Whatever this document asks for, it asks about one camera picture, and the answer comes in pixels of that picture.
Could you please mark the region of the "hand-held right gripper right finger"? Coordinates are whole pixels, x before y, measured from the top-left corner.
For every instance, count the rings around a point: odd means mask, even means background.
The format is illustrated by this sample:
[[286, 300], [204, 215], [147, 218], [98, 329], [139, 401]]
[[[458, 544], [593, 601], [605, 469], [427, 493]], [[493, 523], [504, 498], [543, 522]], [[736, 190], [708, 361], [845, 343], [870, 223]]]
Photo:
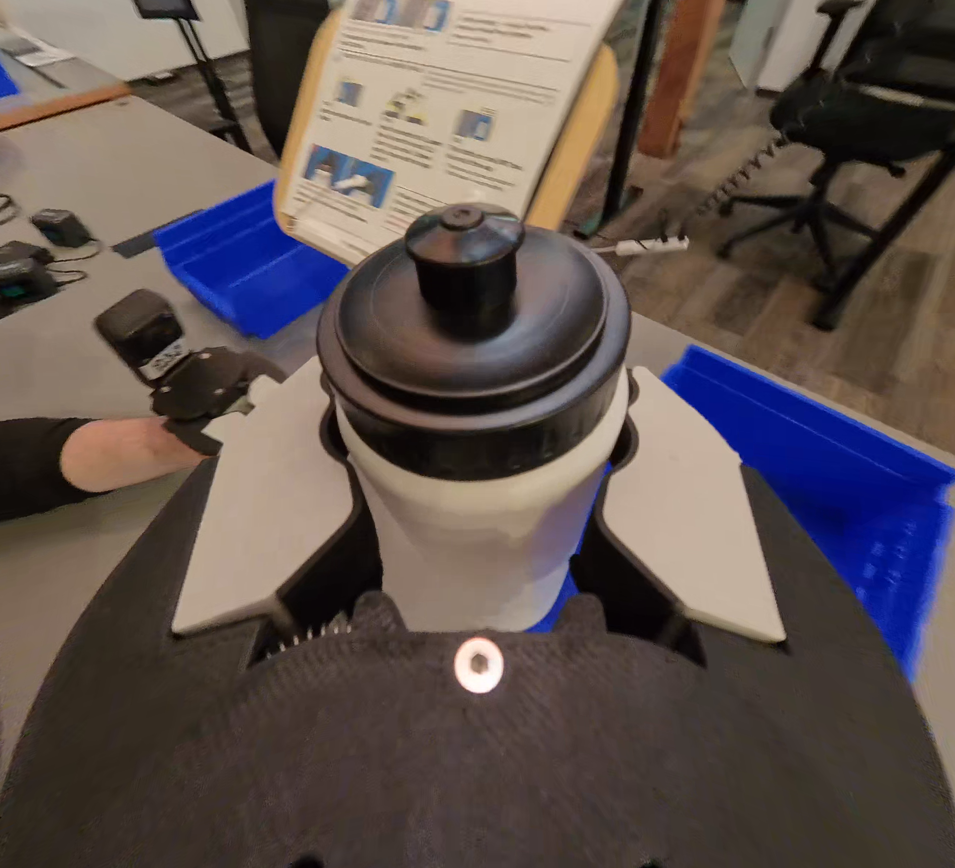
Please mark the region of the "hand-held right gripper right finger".
[[682, 644], [705, 625], [786, 640], [742, 462], [710, 423], [645, 368], [622, 368], [598, 425], [608, 451], [573, 491], [571, 575], [611, 633]]

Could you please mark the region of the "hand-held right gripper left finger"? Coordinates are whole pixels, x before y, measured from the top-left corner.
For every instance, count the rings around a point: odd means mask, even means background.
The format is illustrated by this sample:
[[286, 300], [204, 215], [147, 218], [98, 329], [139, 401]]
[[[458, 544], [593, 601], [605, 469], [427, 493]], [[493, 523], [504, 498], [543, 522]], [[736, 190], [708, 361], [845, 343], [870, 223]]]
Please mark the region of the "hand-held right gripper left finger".
[[379, 590], [375, 524], [312, 357], [224, 440], [172, 620], [303, 636]]

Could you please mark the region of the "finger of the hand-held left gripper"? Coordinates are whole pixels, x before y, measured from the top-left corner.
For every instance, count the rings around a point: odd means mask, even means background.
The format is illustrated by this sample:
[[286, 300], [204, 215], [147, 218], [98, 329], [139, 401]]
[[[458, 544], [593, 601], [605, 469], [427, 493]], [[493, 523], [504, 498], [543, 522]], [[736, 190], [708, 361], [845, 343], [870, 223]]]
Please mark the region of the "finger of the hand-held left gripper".
[[268, 374], [255, 377], [248, 385], [243, 396], [238, 398], [226, 411], [205, 421], [200, 434], [209, 440], [228, 440], [242, 430], [248, 418], [266, 399], [280, 387], [280, 382]]

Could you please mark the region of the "blue plastic bin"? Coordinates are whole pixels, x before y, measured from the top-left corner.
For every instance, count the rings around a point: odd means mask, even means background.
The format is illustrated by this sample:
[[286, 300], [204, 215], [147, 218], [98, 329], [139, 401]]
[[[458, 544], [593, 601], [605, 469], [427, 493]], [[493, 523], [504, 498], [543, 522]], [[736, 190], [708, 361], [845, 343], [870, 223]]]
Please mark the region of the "blue plastic bin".
[[[949, 538], [953, 470], [922, 452], [728, 358], [688, 347], [662, 382], [703, 416], [742, 462], [770, 572], [764, 481], [846, 583], [913, 682]], [[567, 573], [547, 631], [577, 588]]]
[[267, 182], [153, 232], [171, 275], [224, 323], [267, 339], [328, 299], [349, 273], [286, 235]]

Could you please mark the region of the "white plastic bottle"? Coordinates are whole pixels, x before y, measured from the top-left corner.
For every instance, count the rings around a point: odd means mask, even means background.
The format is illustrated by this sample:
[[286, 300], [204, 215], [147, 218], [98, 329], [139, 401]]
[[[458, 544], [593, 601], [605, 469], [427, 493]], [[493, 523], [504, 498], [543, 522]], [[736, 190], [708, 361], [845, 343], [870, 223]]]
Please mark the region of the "white plastic bottle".
[[553, 607], [627, 417], [620, 369], [610, 406], [578, 445], [496, 480], [421, 477], [388, 462], [336, 405], [373, 516], [383, 592], [414, 632], [523, 631]]

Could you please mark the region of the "black bottle lid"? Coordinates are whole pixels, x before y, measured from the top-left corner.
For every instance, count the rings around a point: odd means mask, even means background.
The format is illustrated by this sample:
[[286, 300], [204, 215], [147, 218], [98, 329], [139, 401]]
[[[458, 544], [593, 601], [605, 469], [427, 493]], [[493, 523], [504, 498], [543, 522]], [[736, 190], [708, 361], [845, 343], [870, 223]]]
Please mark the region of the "black bottle lid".
[[442, 206], [358, 265], [317, 326], [322, 382], [353, 459], [425, 479], [535, 471], [633, 396], [627, 295], [573, 238], [486, 204]]

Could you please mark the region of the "person's left forearm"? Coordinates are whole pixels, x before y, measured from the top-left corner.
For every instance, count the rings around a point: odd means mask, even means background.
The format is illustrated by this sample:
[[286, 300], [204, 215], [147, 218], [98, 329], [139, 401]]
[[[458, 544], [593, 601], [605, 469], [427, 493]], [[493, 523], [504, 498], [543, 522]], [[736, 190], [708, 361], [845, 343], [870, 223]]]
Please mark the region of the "person's left forearm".
[[163, 474], [149, 420], [28, 418], [1, 425], [1, 520], [46, 513]]

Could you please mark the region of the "person's left hand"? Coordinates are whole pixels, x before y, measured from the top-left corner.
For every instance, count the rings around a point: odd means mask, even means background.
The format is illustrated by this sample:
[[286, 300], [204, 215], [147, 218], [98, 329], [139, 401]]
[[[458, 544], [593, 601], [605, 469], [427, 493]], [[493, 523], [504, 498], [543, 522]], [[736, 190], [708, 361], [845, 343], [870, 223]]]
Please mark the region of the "person's left hand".
[[136, 421], [137, 463], [152, 478], [195, 468], [209, 455], [188, 446], [158, 417]]

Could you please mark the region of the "black device with screen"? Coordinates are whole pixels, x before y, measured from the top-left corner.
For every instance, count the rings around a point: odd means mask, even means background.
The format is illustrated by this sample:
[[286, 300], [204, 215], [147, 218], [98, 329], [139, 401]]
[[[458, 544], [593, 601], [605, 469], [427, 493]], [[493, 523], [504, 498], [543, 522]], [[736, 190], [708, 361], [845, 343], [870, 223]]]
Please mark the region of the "black device with screen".
[[23, 241], [1, 245], [1, 318], [44, 301], [62, 288], [49, 270], [54, 260], [46, 248]]

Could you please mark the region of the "black battery charger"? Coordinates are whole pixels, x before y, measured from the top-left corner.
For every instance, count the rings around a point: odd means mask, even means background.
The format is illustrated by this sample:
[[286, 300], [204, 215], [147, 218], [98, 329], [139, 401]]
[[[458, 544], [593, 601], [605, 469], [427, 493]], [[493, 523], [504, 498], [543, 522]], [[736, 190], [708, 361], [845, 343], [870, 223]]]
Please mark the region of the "black battery charger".
[[72, 211], [43, 209], [30, 216], [30, 223], [57, 249], [75, 250], [94, 242], [94, 235]]

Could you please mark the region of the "white power strip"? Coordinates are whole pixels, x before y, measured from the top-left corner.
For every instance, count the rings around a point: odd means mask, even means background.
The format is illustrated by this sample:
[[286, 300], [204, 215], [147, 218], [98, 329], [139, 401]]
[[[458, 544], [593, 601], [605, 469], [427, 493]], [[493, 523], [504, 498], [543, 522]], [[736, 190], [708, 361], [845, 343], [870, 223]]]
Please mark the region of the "white power strip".
[[680, 253], [687, 251], [688, 247], [689, 237], [687, 235], [666, 235], [644, 240], [617, 241], [612, 245], [595, 247], [592, 251], [606, 259], [610, 257], [624, 259]]

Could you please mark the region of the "brown-edged office table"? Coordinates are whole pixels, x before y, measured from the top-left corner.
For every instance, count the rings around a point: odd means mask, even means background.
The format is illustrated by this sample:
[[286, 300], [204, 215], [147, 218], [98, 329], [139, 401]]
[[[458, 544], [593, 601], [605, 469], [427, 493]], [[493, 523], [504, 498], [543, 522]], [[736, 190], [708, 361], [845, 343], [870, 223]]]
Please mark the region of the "brown-edged office table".
[[25, 64], [27, 38], [2, 27], [1, 132], [132, 94], [125, 81], [80, 58], [36, 68]]

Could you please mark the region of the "black mesh office chair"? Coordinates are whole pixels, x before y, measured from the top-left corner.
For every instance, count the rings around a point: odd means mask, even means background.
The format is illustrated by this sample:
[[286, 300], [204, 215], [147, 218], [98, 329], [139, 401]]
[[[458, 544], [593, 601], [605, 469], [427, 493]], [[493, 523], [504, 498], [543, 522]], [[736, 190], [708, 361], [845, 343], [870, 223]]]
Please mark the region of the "black mesh office chair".
[[243, 0], [252, 96], [269, 146], [280, 158], [308, 54], [328, 18], [328, 0]]

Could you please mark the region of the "printed instruction sheet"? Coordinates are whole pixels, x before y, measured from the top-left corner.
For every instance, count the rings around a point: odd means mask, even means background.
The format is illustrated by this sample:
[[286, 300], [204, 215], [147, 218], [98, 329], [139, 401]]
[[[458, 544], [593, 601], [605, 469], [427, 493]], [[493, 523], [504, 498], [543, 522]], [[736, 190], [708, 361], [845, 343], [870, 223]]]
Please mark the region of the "printed instruction sheet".
[[626, 0], [345, 0], [286, 205], [355, 265], [438, 206], [524, 218]]

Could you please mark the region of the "black metal post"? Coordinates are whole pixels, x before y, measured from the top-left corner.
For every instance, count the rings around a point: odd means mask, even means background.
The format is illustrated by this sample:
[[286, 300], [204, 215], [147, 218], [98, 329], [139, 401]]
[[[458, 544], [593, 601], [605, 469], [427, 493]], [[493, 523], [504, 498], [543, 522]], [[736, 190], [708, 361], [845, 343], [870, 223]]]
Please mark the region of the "black metal post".
[[660, 22], [666, 0], [647, 0], [641, 28], [639, 48], [635, 57], [627, 98], [618, 131], [614, 157], [608, 174], [603, 209], [597, 219], [593, 236], [603, 230], [632, 199], [627, 193], [629, 163], [640, 130], [642, 111], [650, 84], [653, 58], [660, 34]]

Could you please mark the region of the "wooden post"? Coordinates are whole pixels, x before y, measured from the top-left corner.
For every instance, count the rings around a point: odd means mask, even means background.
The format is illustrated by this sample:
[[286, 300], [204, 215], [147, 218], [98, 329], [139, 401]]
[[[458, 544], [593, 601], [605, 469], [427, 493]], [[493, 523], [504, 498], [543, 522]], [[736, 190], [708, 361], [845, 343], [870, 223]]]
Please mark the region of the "wooden post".
[[673, 158], [697, 98], [727, 0], [676, 0], [638, 150]]

